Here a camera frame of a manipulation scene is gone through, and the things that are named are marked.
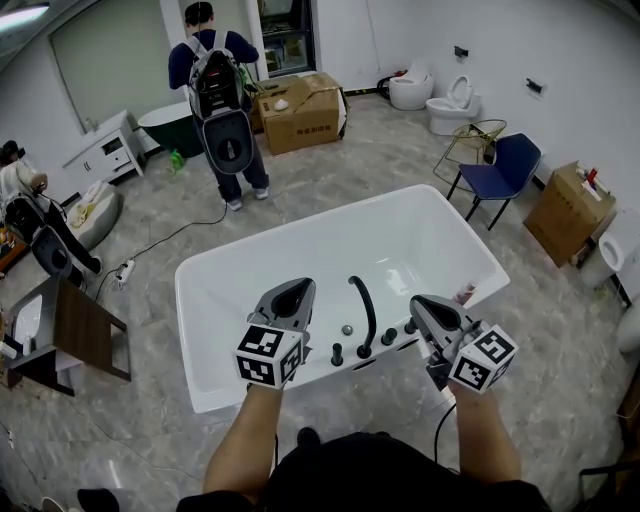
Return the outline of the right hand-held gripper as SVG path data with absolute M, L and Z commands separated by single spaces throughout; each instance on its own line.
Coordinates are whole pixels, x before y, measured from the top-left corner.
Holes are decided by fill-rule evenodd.
M 433 341 L 439 350 L 454 347 L 449 355 L 434 353 L 428 360 L 427 372 L 439 390 L 456 382 L 484 394 L 502 378 L 519 350 L 500 326 L 489 327 L 486 322 L 461 339 L 472 320 L 452 299 L 414 295 L 410 314 L 425 340 Z

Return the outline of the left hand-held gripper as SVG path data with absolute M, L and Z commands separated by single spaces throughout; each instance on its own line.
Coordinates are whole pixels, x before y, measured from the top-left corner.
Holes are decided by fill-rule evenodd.
M 311 278 L 299 278 L 268 290 L 233 330 L 233 361 L 240 379 L 283 389 L 311 352 L 309 327 L 316 295 Z

